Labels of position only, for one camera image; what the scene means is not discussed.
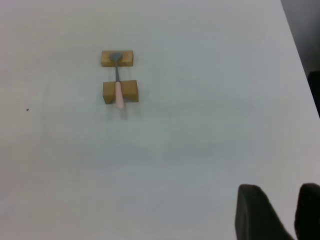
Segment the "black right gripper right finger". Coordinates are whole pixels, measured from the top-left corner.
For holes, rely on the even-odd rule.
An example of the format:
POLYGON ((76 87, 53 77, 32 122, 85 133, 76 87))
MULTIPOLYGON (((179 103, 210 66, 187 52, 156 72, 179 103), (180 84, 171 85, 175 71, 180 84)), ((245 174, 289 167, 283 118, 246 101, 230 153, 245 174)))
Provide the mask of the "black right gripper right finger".
POLYGON ((320 186, 304 183, 298 195, 295 213, 298 240, 320 240, 320 186))

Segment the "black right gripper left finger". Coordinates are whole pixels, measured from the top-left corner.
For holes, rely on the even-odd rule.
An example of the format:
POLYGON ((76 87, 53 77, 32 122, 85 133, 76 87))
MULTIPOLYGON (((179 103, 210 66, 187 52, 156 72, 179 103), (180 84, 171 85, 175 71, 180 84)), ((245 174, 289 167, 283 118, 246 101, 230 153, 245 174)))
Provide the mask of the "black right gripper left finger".
POLYGON ((241 184, 237 192, 235 233, 238 240, 292 240, 267 195, 257 185, 241 184))

